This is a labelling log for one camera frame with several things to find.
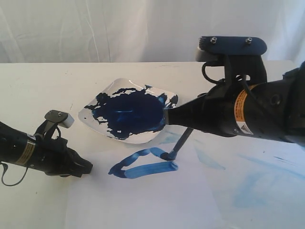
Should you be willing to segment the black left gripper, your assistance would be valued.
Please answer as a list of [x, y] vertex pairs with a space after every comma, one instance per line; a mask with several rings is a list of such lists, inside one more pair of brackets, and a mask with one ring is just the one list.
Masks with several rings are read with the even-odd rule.
[[67, 147], [66, 139], [41, 140], [29, 137], [28, 140], [35, 144], [28, 168], [42, 171], [48, 176], [81, 177], [91, 173], [93, 164]]

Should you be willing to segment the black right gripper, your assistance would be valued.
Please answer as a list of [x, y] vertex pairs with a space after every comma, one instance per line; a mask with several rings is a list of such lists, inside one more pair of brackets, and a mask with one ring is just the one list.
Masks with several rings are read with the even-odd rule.
[[204, 133], [223, 137], [247, 136], [236, 122], [234, 115], [235, 101], [244, 90], [241, 83], [230, 86], [224, 97], [212, 98], [219, 89], [215, 86], [209, 92], [175, 108], [164, 109], [163, 116], [167, 125], [179, 125]]

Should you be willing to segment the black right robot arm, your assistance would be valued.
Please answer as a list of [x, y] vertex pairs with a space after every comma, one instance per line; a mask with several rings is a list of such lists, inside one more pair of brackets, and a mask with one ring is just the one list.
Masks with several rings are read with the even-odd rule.
[[223, 137], [246, 136], [305, 143], [305, 67], [268, 82], [241, 71], [207, 93], [164, 111], [165, 123]]

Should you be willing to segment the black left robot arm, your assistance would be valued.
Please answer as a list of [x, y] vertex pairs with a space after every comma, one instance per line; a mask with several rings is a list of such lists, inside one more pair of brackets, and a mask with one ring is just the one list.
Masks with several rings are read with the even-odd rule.
[[44, 121], [34, 135], [0, 124], [0, 161], [42, 171], [48, 176], [81, 177], [93, 164], [67, 146], [58, 124]]

